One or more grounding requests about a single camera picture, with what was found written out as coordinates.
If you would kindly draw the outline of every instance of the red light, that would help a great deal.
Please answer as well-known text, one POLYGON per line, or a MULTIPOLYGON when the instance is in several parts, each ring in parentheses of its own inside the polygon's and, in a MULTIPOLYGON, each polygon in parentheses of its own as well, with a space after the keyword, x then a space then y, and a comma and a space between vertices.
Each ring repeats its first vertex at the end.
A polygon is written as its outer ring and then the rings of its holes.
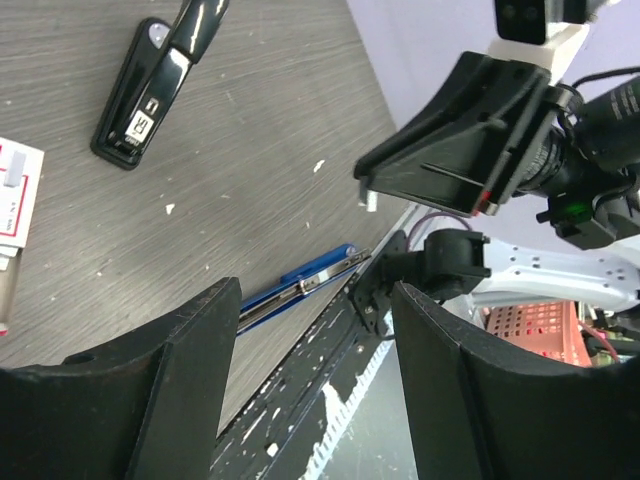
POLYGON ((489 197, 491 197, 491 192, 484 192, 482 194, 482 197, 480 198, 480 207, 478 208, 478 210, 474 211, 472 213, 472 215, 475 217, 480 213, 480 208, 482 208, 484 206, 485 203, 487 203, 489 201, 489 197))

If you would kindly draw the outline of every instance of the red plastic crate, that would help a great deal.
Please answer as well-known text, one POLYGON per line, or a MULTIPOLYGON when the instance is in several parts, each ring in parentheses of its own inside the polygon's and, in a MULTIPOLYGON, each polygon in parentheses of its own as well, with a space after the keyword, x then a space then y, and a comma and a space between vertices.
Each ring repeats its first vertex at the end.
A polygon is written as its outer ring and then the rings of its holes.
POLYGON ((494 308, 487 331, 530 352, 591 366, 572 302, 494 308))

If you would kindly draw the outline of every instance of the wire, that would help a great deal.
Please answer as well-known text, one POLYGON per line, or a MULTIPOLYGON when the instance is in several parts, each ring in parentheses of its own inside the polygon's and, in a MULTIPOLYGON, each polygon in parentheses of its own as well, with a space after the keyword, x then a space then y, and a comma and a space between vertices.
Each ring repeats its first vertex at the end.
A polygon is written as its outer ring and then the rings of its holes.
POLYGON ((637 73, 640 73, 640 66, 619 68, 617 70, 607 70, 606 72, 595 73, 593 75, 587 75, 586 77, 582 77, 581 79, 571 84, 571 86, 573 88, 578 88, 580 85, 583 85, 585 83, 595 82, 597 80, 604 80, 605 78, 621 77, 622 75, 635 75, 637 73))
POLYGON ((454 220, 457 220, 462 225, 464 225, 464 228, 466 228, 470 232, 473 231, 473 228, 471 228, 471 225, 469 224, 469 222, 467 222, 464 218, 460 218, 460 217, 454 215, 453 213, 448 213, 448 212, 431 212, 431 213, 427 213, 420 220, 418 220, 413 227, 411 227, 411 230, 409 231, 409 235, 407 235, 407 251, 411 251, 411 243, 413 242, 413 237, 415 237, 415 235, 418 233, 418 230, 424 224, 424 222, 426 222, 427 220, 431 220, 432 218, 436 218, 436 217, 453 218, 454 220))
POLYGON ((584 329, 585 332, 587 332, 593 338, 598 340, 602 344, 602 346, 607 349, 607 352, 609 352, 609 355, 611 355, 611 358, 613 358, 614 362, 620 363, 620 357, 618 357, 618 352, 616 352, 616 349, 613 348, 613 346, 609 343, 609 340, 607 340, 606 338, 602 337, 600 335, 600 332, 598 332, 598 330, 596 330, 595 328, 590 327, 586 323, 578 320, 578 324, 580 324, 580 326, 584 329))

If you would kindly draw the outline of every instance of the camera lens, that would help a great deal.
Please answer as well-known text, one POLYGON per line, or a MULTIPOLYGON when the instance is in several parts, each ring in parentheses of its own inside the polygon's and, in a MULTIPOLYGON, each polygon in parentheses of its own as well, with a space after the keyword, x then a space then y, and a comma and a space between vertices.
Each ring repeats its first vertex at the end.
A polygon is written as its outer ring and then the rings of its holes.
POLYGON ((565 142, 563 134, 552 128, 527 168, 518 187, 519 192, 555 197, 580 184, 586 162, 566 148, 565 142))

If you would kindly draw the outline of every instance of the gray wood grain surface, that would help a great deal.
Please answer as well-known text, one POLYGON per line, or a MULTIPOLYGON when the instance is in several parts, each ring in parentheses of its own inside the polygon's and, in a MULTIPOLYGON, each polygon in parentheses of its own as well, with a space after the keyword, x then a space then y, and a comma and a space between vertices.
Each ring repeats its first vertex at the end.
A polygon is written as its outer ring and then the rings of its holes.
MULTIPOLYGON (((344 0, 232 1, 141 166, 94 157, 138 22, 179 6, 0 0, 0 136, 46 151, 3 366, 60 362, 222 276, 250 294, 344 242, 375 246, 403 209, 357 206, 353 162, 393 125, 344 0)), ((223 424, 330 295, 239 339, 223 424)))

